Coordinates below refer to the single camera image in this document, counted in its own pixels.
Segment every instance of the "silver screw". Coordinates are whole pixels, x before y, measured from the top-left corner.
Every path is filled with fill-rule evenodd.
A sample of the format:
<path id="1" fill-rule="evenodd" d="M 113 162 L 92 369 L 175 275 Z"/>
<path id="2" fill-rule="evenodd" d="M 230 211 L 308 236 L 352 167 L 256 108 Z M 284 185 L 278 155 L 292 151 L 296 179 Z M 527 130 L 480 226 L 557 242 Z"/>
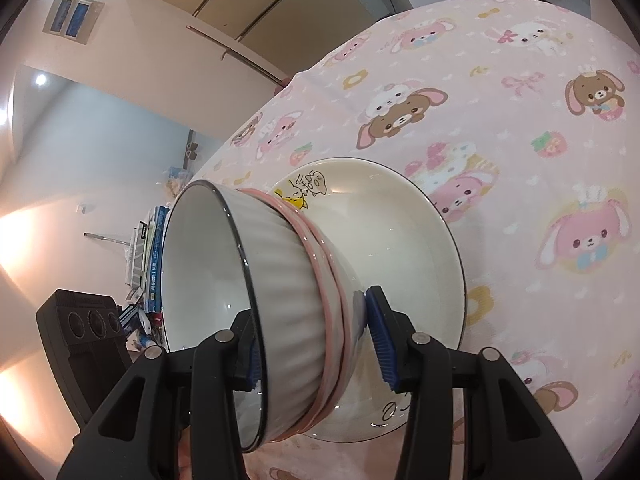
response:
<path id="1" fill-rule="evenodd" d="M 145 357 L 147 359 L 156 359 L 162 355 L 162 349 L 158 345 L 150 346 L 145 350 Z"/>
<path id="2" fill-rule="evenodd" d="M 234 338 L 234 333 L 231 330 L 219 330 L 216 332 L 216 341 L 219 343 L 228 343 Z"/>
<path id="3" fill-rule="evenodd" d="M 424 332 L 414 332 L 413 334 L 411 334 L 411 339 L 418 345 L 426 345 L 429 341 L 431 341 L 431 337 L 429 336 L 429 334 L 425 334 Z"/>
<path id="4" fill-rule="evenodd" d="M 489 346 L 482 350 L 482 356 L 484 356 L 487 361 L 497 361 L 500 359 L 500 352 Z"/>

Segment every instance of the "blue book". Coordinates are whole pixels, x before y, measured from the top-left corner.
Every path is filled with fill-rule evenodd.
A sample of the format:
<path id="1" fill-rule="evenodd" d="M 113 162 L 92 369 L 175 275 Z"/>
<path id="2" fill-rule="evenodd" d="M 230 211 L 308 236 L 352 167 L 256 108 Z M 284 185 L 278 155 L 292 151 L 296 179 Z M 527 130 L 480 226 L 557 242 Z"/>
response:
<path id="1" fill-rule="evenodd" d="M 151 261 L 149 263 L 149 294 L 146 302 L 146 312 L 160 312 L 162 302 L 160 300 L 160 272 L 162 254 L 162 232 L 164 231 L 164 219 L 168 208 L 157 206 L 154 217 L 156 218 L 156 232 L 154 244 L 151 249 Z"/>

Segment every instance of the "table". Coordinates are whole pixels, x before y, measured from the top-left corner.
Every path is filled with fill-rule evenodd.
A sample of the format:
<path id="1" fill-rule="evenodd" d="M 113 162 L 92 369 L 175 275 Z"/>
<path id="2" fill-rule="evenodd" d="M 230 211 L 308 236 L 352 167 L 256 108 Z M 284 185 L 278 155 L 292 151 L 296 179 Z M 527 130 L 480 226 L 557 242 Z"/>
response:
<path id="1" fill-rule="evenodd" d="M 196 177 L 268 190 L 354 156 L 413 180 L 462 255 L 462 349 L 500 349 L 590 480 L 640 413 L 639 96 L 640 57 L 596 23 L 535 0 L 449 0 L 297 74 Z M 453 478 L 461 418 L 458 402 Z M 297 436 L 246 462 L 253 480 L 383 480 L 401 440 Z"/>

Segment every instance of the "pink ribbon print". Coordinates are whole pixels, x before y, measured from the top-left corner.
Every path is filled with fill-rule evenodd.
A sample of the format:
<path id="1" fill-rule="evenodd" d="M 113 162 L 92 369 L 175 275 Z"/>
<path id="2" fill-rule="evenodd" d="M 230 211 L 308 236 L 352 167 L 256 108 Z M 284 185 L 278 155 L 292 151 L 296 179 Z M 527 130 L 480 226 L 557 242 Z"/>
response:
<path id="1" fill-rule="evenodd" d="M 539 83 L 542 78 L 544 78 L 544 74 L 540 72 L 534 72 L 533 75 L 520 76 L 520 77 L 505 77 L 502 80 L 502 86 L 505 88 L 513 88 L 515 89 L 516 95 L 518 97 L 522 97 L 522 89 L 529 88 L 537 93 L 542 93 L 540 90 L 536 88 L 536 83 Z"/>
<path id="2" fill-rule="evenodd" d="M 505 30 L 500 40 L 498 40 L 498 43 L 513 43 L 513 38 L 515 38 L 516 36 L 516 32 L 513 32 L 512 30 Z"/>

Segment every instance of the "circular lens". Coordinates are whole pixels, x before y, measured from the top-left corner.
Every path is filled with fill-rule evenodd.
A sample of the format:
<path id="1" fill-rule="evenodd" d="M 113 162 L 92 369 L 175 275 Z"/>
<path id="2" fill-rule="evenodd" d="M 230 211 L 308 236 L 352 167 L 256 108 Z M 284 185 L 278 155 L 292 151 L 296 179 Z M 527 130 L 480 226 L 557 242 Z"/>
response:
<path id="1" fill-rule="evenodd" d="M 120 321 L 117 317 L 115 317 L 115 314 L 113 312 L 109 313 L 109 315 L 107 316 L 107 320 L 109 321 L 109 326 L 114 332 L 120 331 Z"/>
<path id="2" fill-rule="evenodd" d="M 72 312 L 69 314 L 68 322 L 71 332 L 80 339 L 84 335 L 84 323 L 82 323 L 81 317 L 75 312 Z"/>
<path id="3" fill-rule="evenodd" d="M 89 311 L 89 327 L 91 327 L 91 332 L 100 339 L 107 334 L 107 327 L 104 324 L 104 319 L 95 310 Z"/>

